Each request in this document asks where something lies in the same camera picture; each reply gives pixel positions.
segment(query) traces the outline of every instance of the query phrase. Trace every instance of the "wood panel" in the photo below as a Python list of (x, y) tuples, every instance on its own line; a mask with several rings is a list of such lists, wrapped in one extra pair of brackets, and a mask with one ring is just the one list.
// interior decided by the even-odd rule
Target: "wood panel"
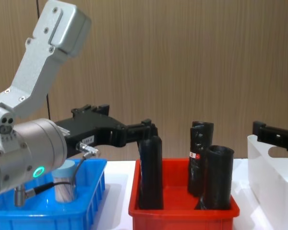
[[(11, 85), (25, 52), (24, 43), (32, 37), (36, 22), (36, 1), (0, 0), (0, 92)], [(48, 117), (46, 104), (19, 121), (40, 117)]]
[[(151, 118), (164, 157), (188, 156), (193, 120), (214, 122), (213, 143), (236, 158), (247, 157), (254, 120), (288, 128), (288, 1), (68, 2), (93, 26), (50, 93), (54, 120), (110, 104), (126, 124)], [(111, 160), (138, 158), (136, 145), (102, 150)]]

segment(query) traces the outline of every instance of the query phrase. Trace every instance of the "red plastic tray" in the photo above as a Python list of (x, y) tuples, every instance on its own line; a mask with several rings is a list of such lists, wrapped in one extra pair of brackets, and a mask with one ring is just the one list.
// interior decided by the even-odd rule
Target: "red plastic tray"
[(230, 210), (194, 210), (198, 198), (187, 191), (189, 159), (163, 159), (163, 210), (138, 207), (140, 161), (135, 164), (129, 215), (133, 230), (232, 230), (239, 207), (231, 197)]

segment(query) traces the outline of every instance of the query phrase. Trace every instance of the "white sticker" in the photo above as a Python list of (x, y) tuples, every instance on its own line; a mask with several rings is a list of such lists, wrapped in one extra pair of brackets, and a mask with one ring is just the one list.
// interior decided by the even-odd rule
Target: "white sticker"
[(70, 134), (70, 131), (69, 131), (69, 130), (64, 129), (64, 128), (60, 127), (60, 126), (58, 126), (58, 127), (59, 127), (59, 129), (61, 130), (63, 136), (68, 136), (68, 135)]
[(200, 159), (201, 155), (200, 154), (196, 154), (194, 152), (190, 152), (190, 157), (194, 158), (194, 159)]
[(82, 143), (86, 145), (92, 144), (93, 142), (94, 142), (94, 135), (82, 140)]

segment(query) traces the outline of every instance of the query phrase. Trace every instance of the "black tube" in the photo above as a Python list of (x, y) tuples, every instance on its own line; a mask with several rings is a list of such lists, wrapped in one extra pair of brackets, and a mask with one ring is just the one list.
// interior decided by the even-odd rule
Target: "black tube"
[(206, 159), (204, 194), (195, 209), (230, 209), (234, 150), (213, 145), (207, 149)]
[(188, 167), (188, 192), (200, 196), (204, 190), (205, 150), (212, 143), (214, 124), (194, 121), (192, 123)]
[(141, 182), (140, 209), (163, 209), (162, 141), (159, 137), (139, 143)]

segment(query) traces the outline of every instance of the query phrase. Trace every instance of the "green indicator light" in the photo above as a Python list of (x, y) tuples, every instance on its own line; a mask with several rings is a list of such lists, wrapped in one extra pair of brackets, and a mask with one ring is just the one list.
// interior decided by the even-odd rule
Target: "green indicator light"
[(37, 178), (39, 177), (41, 174), (43, 174), (45, 171), (45, 167), (44, 166), (39, 166), (37, 169), (35, 169), (34, 173), (33, 173), (33, 177)]

